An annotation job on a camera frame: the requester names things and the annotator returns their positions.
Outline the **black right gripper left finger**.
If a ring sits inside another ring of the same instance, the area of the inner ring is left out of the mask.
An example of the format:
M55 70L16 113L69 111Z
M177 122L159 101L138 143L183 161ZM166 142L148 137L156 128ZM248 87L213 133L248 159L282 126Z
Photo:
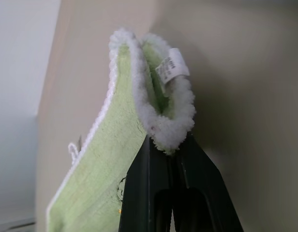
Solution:
M168 232L172 215L169 160L146 136L125 179L120 232Z

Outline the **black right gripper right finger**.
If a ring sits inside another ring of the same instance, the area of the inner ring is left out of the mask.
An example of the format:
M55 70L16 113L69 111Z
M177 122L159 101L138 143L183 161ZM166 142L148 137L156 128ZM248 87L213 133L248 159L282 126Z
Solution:
M176 231L243 231L220 171L191 133L170 159L170 175Z

